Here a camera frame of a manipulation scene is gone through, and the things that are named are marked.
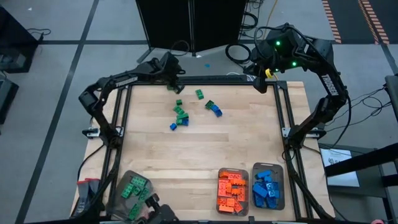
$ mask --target wooden tabletop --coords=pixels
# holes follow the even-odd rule
[[[302,82],[288,82],[295,122],[301,123],[309,114]],[[195,90],[205,98],[198,100]],[[287,113],[280,90],[286,126]],[[108,98],[104,114],[111,120],[116,91]],[[171,131],[175,122],[175,100],[183,101],[189,114],[189,126]],[[222,110],[217,118],[205,109],[208,100]],[[119,114],[119,125],[123,112]],[[89,140],[85,156],[102,144]],[[314,139],[305,145],[318,149]],[[180,220],[247,220],[247,217],[222,215],[216,211],[218,170],[222,167],[245,169],[251,173],[256,162],[279,164],[284,168],[285,208],[281,211],[249,206],[249,215],[256,220],[295,220],[289,180],[280,135],[279,120],[272,87],[260,94],[252,86],[186,86],[181,94],[164,86],[134,86],[127,119],[124,146],[118,179],[133,170],[153,183],[160,203],[167,203]],[[328,198],[325,173],[319,154],[302,149],[302,160],[308,189],[330,215],[335,215]],[[80,179],[100,178],[105,149],[90,158],[81,170]],[[301,214],[306,217],[303,196],[297,187]],[[109,188],[103,202],[108,201]]]

